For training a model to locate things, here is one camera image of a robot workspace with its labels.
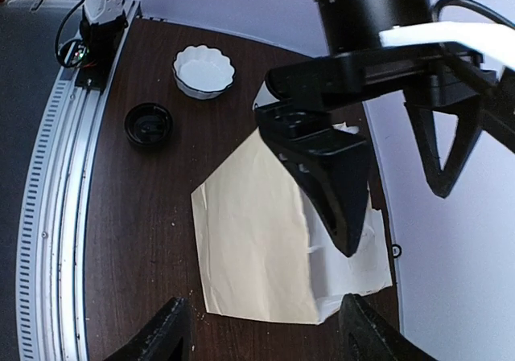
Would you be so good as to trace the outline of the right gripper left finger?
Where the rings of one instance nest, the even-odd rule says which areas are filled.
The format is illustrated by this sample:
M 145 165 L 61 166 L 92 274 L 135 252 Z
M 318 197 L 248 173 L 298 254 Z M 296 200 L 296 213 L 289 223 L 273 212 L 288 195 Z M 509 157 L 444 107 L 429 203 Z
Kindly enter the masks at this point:
M 108 360 L 189 360 L 191 308 L 184 297 L 171 298 L 155 316 Z

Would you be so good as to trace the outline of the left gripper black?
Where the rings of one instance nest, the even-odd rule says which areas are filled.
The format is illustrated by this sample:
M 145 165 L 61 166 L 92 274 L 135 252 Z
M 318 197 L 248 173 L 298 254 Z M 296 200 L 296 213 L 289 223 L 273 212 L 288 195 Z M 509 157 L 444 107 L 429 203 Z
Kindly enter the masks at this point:
M 402 91 L 422 169 L 445 199 L 478 142 L 480 105 L 514 108 L 514 71 L 481 69 L 482 51 L 459 43 L 351 51 L 273 68 L 265 105 L 254 109 L 262 140 L 317 211 L 346 257 L 358 249 L 369 202 L 371 147 L 335 129 L 329 112 Z

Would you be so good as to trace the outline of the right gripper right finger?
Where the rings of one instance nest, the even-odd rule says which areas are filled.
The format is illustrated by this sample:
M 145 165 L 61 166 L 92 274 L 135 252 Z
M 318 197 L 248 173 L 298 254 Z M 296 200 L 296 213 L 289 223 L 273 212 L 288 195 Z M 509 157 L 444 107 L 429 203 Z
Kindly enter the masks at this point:
M 408 341 L 359 294 L 345 294 L 339 311 L 344 360 L 435 360 Z

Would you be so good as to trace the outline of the brown paper bag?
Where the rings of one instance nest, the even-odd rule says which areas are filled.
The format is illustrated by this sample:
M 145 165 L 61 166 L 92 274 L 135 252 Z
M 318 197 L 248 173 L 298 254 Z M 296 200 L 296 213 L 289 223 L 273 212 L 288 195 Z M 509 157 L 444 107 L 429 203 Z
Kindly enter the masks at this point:
M 393 284 L 380 211 L 367 207 L 346 257 L 258 132 L 191 195 L 205 309 L 262 322 L 319 325 L 344 295 Z

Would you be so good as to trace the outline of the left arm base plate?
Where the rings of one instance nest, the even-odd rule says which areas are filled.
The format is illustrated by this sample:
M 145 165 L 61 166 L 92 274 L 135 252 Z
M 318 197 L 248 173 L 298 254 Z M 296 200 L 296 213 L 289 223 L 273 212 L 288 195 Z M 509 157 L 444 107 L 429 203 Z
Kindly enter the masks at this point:
M 122 12 L 108 23 L 89 23 L 83 14 L 79 26 L 79 38 L 60 45 L 61 32 L 70 18 L 67 15 L 56 33 L 54 52 L 63 68 L 78 71 L 75 86 L 104 92 L 113 66 L 114 58 L 128 27 L 126 14 Z

